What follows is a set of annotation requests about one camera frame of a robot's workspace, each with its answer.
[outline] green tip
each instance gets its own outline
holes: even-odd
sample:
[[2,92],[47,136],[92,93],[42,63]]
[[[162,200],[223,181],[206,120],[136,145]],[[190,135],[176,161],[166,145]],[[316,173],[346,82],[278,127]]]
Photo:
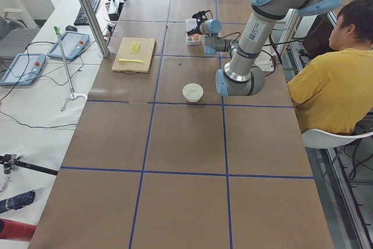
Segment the green tip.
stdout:
[[55,27],[54,27],[54,31],[56,32],[56,35],[61,35],[61,34],[59,33],[59,27],[58,27],[58,26],[55,26]]

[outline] white bowl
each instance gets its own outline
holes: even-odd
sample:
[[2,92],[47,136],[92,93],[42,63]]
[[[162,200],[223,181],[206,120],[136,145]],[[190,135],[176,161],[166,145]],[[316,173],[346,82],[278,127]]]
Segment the white bowl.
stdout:
[[203,88],[196,84],[187,84],[182,88],[182,95],[188,102],[197,102],[203,95]]

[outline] man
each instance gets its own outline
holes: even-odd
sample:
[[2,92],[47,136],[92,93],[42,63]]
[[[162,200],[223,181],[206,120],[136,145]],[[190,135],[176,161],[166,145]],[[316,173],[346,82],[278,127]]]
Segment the man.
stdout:
[[328,52],[314,58],[288,89],[301,132],[348,135],[373,108],[373,0],[341,9]]

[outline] chair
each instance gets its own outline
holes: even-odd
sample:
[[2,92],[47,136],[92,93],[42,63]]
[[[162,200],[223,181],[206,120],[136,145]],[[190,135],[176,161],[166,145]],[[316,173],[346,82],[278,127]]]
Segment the chair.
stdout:
[[[7,18],[8,13],[19,13],[21,9],[4,9],[4,16],[0,16],[0,61],[11,62],[14,57],[25,51],[34,40],[40,29],[28,29],[17,20]],[[9,28],[9,22],[16,23],[19,28]]]
[[335,158],[332,160],[330,166],[323,173],[323,177],[326,176],[326,174],[332,168],[333,164],[341,155],[342,150],[346,144],[349,144],[356,139],[363,139],[369,136],[373,136],[373,131],[359,135],[338,135],[322,131],[321,129],[312,128],[302,133],[304,146],[308,148],[327,149],[342,146],[337,152]]

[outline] computer keyboard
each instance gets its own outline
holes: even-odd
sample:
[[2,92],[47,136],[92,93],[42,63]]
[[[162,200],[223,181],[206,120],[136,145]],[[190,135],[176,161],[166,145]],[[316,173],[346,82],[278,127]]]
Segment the computer keyboard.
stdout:
[[[98,7],[100,6],[101,0],[89,0],[91,7],[93,11],[96,13],[98,10]],[[74,26],[87,26],[88,25],[88,19],[86,17],[86,14],[83,11],[83,8],[80,7],[79,13],[76,16]]]

